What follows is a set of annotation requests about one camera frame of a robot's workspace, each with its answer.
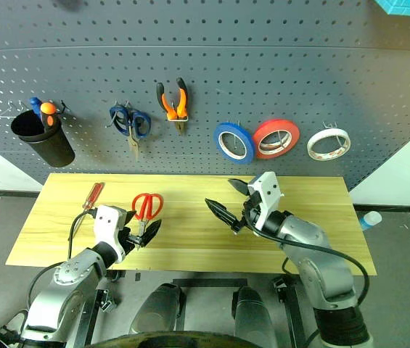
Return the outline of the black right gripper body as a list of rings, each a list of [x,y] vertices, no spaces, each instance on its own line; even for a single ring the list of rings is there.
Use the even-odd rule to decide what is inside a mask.
[[[261,195],[255,191],[249,195],[248,199],[243,204],[243,217],[245,218],[248,228],[255,228],[256,222],[261,214],[260,209]]]

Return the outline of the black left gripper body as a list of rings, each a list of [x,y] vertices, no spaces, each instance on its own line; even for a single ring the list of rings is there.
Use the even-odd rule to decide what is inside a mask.
[[[142,245],[142,238],[131,234],[131,229],[127,226],[127,220],[122,218],[119,222],[119,243],[126,254],[129,254],[135,247]]]

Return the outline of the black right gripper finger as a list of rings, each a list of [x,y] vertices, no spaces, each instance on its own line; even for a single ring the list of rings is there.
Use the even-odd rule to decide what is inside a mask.
[[[243,228],[243,220],[238,220],[235,215],[230,213],[225,206],[212,199],[205,199],[205,203],[210,211],[222,222],[227,224],[233,232],[240,232]]]
[[[230,179],[228,179],[228,182],[239,193],[241,193],[245,196],[250,196],[251,195],[250,190],[248,188],[248,183],[246,183],[246,182],[244,182],[240,179],[236,179],[236,178],[230,178]]]

